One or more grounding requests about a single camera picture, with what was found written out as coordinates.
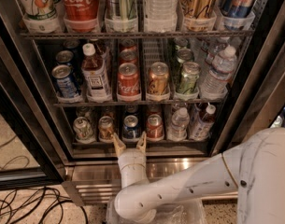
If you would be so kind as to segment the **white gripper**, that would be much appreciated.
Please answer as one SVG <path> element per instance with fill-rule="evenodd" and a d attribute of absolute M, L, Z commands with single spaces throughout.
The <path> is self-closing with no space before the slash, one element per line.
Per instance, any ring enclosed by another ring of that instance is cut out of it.
<path fill-rule="evenodd" d="M 121 172 L 121 187 L 124 189 L 132 185 L 148 184 L 145 155 L 147 134 L 145 132 L 141 134 L 136 144 L 137 149 L 126 149 L 126 145 L 116 133 L 113 134 L 113 144 Z"/>

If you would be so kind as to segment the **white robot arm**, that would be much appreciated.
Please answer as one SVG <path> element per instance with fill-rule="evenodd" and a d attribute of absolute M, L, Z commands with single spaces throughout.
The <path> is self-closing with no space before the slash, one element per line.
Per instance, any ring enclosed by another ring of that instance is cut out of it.
<path fill-rule="evenodd" d="M 114 207 L 119 216 L 151 222 L 158 206 L 238 192 L 237 224 L 285 224 L 285 128 L 271 128 L 179 173 L 150 183 L 145 146 L 126 148 L 114 139 L 121 171 L 121 191 Z"/>

